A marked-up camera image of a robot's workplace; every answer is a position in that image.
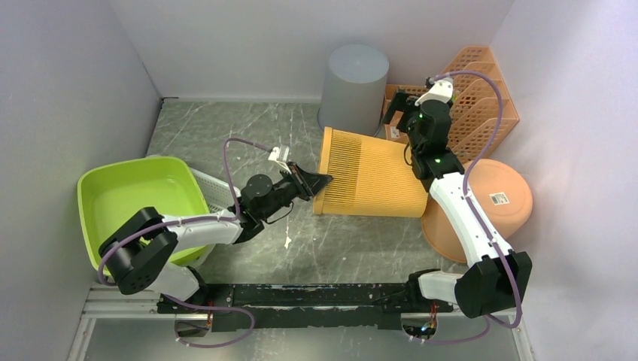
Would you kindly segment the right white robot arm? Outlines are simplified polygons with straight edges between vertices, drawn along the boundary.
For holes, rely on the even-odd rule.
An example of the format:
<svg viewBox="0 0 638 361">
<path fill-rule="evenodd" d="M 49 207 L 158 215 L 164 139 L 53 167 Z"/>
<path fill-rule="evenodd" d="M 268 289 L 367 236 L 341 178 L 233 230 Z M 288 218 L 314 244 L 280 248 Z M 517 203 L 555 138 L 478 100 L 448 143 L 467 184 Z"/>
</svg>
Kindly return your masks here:
<svg viewBox="0 0 638 361">
<path fill-rule="evenodd" d="M 399 90 L 383 117 L 389 123 L 402 112 L 397 128 L 409 140 L 404 160 L 448 218 L 469 267 L 462 275 L 434 269 L 411 275 L 406 302 L 414 311 L 425 311 L 434 300 L 447 302 L 468 318 L 491 317 L 509 308 L 521 314 L 532 261 L 509 246 L 475 199 L 469 170 L 448 147 L 450 110 L 449 100 L 418 101 Z"/>
</svg>

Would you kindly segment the yellow mesh waste bin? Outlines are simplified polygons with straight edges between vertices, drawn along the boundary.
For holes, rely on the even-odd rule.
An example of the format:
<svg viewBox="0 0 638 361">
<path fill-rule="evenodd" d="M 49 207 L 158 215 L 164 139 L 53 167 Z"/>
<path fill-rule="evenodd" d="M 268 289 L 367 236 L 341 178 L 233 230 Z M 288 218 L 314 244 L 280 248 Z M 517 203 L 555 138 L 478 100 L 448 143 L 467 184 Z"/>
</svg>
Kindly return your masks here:
<svg viewBox="0 0 638 361">
<path fill-rule="evenodd" d="M 315 214 L 419 218 L 428 194 L 404 160 L 405 146 L 326 127 L 318 172 L 333 180 L 313 200 Z"/>
</svg>

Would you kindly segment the orange plastic bucket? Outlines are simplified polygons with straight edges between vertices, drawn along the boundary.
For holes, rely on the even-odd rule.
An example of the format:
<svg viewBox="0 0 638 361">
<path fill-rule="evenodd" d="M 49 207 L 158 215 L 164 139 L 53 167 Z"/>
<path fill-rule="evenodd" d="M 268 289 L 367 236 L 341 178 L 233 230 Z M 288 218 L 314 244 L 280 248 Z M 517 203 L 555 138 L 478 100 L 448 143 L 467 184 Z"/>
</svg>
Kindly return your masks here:
<svg viewBox="0 0 638 361">
<path fill-rule="evenodd" d="M 527 222 L 533 207 L 532 192 L 526 180 L 510 166 L 480 159 L 470 172 L 469 188 L 504 239 Z M 424 237 L 437 252 L 455 262 L 466 262 L 459 238 L 435 201 L 427 203 L 421 225 Z"/>
</svg>

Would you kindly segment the grey plastic bin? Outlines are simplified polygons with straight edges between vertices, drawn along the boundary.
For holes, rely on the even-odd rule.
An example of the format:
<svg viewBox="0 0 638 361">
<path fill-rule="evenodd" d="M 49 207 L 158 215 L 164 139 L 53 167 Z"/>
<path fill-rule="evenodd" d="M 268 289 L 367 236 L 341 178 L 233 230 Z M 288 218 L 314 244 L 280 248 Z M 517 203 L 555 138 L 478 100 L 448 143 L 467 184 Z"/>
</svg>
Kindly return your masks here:
<svg viewBox="0 0 638 361">
<path fill-rule="evenodd" d="M 335 49 L 324 77 L 319 127 L 377 135 L 389 67 L 387 56 L 375 47 L 346 44 Z"/>
</svg>

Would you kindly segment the green plastic basin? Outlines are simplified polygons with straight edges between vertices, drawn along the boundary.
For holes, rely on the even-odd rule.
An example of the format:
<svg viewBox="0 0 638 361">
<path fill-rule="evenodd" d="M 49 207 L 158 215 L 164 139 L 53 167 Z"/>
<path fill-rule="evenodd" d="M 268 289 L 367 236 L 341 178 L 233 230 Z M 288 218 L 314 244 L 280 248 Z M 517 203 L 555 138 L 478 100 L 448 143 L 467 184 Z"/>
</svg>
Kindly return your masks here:
<svg viewBox="0 0 638 361">
<path fill-rule="evenodd" d="M 172 156 L 151 156 L 94 168 L 77 182 L 77 206 L 90 262 L 99 248 L 144 207 L 170 216 L 207 214 L 208 206 L 188 165 Z"/>
</svg>

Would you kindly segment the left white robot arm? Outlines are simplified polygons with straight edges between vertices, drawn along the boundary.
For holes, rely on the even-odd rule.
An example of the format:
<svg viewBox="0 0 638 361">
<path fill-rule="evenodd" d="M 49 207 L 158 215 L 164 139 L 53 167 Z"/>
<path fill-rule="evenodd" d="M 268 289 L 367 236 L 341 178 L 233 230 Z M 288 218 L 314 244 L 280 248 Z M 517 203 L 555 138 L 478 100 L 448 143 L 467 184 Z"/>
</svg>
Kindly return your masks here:
<svg viewBox="0 0 638 361">
<path fill-rule="evenodd" d="M 296 199 L 312 200 L 332 181 L 331 175 L 288 162 L 276 183 L 265 174 L 252 176 L 240 193 L 231 193 L 235 204 L 226 210 L 170 217 L 154 207 L 142 208 L 100 246 L 98 271 L 108 270 L 123 295 L 152 290 L 177 299 L 191 313 L 199 312 L 208 303 L 207 284 L 192 267 L 170 261 L 173 254 L 250 241 L 282 208 L 292 208 Z"/>
</svg>

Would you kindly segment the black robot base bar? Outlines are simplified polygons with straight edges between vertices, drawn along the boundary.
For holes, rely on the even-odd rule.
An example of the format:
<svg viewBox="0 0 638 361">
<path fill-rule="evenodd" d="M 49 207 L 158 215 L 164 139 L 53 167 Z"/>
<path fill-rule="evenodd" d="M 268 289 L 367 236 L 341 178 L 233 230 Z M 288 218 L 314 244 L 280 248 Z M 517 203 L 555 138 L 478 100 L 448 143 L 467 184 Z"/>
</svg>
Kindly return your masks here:
<svg viewBox="0 0 638 361">
<path fill-rule="evenodd" d="M 450 303 L 425 299 L 406 283 L 373 284 L 209 284 L 208 294 L 197 296 L 187 308 L 162 296 L 159 314 L 181 320 L 201 315 L 212 332 L 257 329 L 374 326 L 401 330 L 407 315 L 450 313 Z"/>
</svg>

